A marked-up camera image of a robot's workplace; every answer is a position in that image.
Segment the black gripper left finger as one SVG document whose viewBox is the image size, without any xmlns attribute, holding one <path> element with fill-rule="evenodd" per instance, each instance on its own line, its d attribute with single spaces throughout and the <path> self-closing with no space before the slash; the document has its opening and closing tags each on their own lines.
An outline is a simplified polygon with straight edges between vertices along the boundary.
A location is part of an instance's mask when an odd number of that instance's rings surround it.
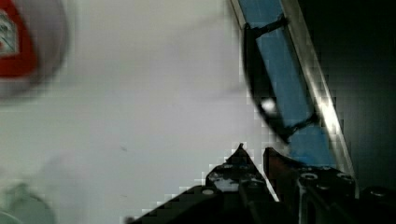
<svg viewBox="0 0 396 224">
<path fill-rule="evenodd" d="M 221 193 L 221 224 L 280 224 L 279 203 L 243 143 L 208 173 L 205 185 Z"/>
</svg>

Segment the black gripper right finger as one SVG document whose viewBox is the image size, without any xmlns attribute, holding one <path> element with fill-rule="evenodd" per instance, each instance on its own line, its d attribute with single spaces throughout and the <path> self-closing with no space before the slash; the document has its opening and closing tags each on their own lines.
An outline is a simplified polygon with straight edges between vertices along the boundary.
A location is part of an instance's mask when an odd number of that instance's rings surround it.
<svg viewBox="0 0 396 224">
<path fill-rule="evenodd" d="M 298 224 L 358 224 L 356 182 L 330 166 L 311 166 L 272 147 L 264 150 L 263 170 L 278 199 Z"/>
</svg>

